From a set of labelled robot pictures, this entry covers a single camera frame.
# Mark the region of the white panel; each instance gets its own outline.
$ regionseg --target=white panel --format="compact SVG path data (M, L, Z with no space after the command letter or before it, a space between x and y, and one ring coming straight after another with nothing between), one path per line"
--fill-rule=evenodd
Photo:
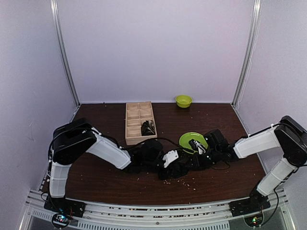
M264 0L256 49L251 59L239 114L251 132L290 115L307 128L307 1ZM260 154L271 169L282 157L281 149ZM297 218L307 229L307 169L286 183L285 191Z
M49 0L0 1L0 76L0 229L13 230L53 129L75 110Z
M231 102L253 0L59 0L83 103Z

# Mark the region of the metal frame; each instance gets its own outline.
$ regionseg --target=metal frame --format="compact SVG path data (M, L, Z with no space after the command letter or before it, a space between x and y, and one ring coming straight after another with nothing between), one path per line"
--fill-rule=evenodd
M277 193L288 230L295 230L284 190L279 189ZM31 217L51 220L53 212L44 209L45 202L41 199L41 194L42 192L30 190L18 230L28 230ZM86 203L83 218L74 218L70 226L81 230L229 230L229 221L243 218L232 217L229 202L234 200L238 199L171 206L132 206L82 201ZM271 207L266 210L276 207L277 198L274 193L269 195L269 201Z
M246 48L246 53L244 57L244 62L243 62L238 86L236 88L235 96L232 102L232 105L234 107L237 106L239 97L242 93L242 90L244 89L244 83L245 83L245 79L246 79L248 68L249 68L249 61L251 58L251 54L253 51L253 47L255 44L256 35L258 31L259 20L260 20L260 10L261 10L261 0L255 0L254 1L254 11L253 11L252 19L251 19L251 25L250 25L250 31L249 31L249 37L248 37L248 46Z
M64 45L62 29L61 29L61 24L60 24L60 20L59 20L58 1L57 0L50 0L50 4L51 4L53 21L54 21L54 25L55 25L56 32L57 32L59 48L60 48L60 52L61 52L61 59L62 59L62 63L63 63L63 66L64 66L66 78L67 78L68 85L69 85L69 88L71 90L74 102L75 102L76 106L79 106L80 101L79 101L79 98L78 98L78 95L77 95L77 92L76 92L75 85L74 85L73 80L72 80L71 69L70 69L69 64L68 64L67 54L66 54L65 45Z

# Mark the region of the green plate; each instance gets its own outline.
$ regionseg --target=green plate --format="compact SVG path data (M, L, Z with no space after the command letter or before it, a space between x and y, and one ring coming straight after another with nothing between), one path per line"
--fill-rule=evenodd
M208 148L208 144L207 144L205 138L203 137L203 135L200 134L200 133L194 133L194 132L189 132L189 133L183 134L179 139L179 145L181 145L182 147L185 147L189 150L193 150L191 145L189 144L189 141L192 140L192 139L199 141L206 149Z

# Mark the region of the wooden box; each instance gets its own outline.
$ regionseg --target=wooden box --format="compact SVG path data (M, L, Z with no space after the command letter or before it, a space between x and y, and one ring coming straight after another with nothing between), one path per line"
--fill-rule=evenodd
M126 103L126 143L135 145L149 138L156 138L157 129L154 121L154 112L151 102ZM142 124L148 120L153 120L155 135L142 136Z

